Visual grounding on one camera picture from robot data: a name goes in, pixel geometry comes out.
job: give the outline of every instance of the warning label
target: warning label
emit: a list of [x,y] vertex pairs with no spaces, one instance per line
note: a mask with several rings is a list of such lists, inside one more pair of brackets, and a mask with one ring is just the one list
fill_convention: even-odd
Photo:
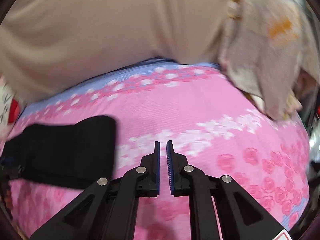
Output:
[[292,239],[289,236],[287,230],[284,229],[272,240],[292,240]]

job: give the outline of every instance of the pink rose pattern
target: pink rose pattern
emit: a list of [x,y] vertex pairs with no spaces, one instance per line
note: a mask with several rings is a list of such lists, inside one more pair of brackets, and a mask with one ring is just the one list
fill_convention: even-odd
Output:
[[258,151],[254,148],[247,148],[243,151],[243,159],[246,163],[250,163],[251,165],[258,165]]
[[[307,178],[304,172],[305,164],[308,162],[308,143],[305,141],[305,135],[298,131],[300,139],[295,145],[288,147],[285,144],[280,145],[278,151],[271,151],[270,158],[259,159],[259,152],[255,148],[247,148],[243,151],[242,158],[245,163],[253,166],[261,163],[265,177],[261,185],[250,184],[250,179],[246,174],[241,172],[231,173],[231,176],[252,195],[267,211],[271,211],[275,205],[281,206],[281,212],[284,215],[284,224],[287,229],[290,229],[298,220],[299,214],[296,206],[304,204],[309,198],[309,189],[307,186]],[[238,158],[232,155],[221,160],[218,157],[218,166],[220,169],[228,172],[236,170],[235,163]],[[285,176],[285,181],[279,187],[276,187],[273,174],[275,171],[282,171]],[[297,188],[295,179],[300,177],[301,182],[305,185],[302,188]]]

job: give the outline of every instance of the pink cloth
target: pink cloth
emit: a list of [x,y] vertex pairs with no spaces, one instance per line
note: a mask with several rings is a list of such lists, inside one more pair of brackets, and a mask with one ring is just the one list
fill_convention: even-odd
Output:
[[[143,87],[126,90],[135,79]],[[73,124],[99,114],[117,120],[115,178],[152,153],[154,141],[161,143],[160,196],[140,198],[135,240],[190,239],[188,198],[174,198],[169,190],[168,140],[207,175],[230,174],[287,229],[307,204],[309,145],[303,125],[298,119],[273,123],[209,67],[157,68],[148,79],[133,75],[109,82],[19,119],[11,137],[35,122]],[[80,193],[24,180],[11,185],[12,214],[29,236]]]

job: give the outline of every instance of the black object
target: black object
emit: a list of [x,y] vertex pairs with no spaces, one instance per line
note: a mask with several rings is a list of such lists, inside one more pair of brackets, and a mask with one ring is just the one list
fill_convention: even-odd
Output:
[[[310,162],[310,166],[314,169],[316,173],[319,173],[320,171],[320,163],[316,163],[314,161]],[[320,177],[316,177],[314,179],[309,180],[309,188],[315,189],[320,184]]]
[[132,240],[139,197],[159,195],[160,144],[122,178],[98,179],[30,240]]
[[33,124],[6,142],[0,177],[85,189],[97,178],[112,178],[115,143],[116,121],[108,116],[75,125]]
[[272,240],[284,230],[234,179],[205,175],[174,152],[172,141],[167,142],[167,162],[171,194],[189,196],[191,240],[220,239],[212,196],[224,240]]
[[11,225],[5,212],[0,208],[0,236],[1,240],[22,240]]

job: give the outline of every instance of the crumpled fabric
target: crumpled fabric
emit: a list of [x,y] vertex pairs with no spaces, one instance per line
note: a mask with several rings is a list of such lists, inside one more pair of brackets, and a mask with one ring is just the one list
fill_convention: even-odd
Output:
[[228,14],[223,69],[237,88],[263,99],[267,116],[283,119],[301,69],[320,83],[318,49],[302,6],[298,0],[231,0]]

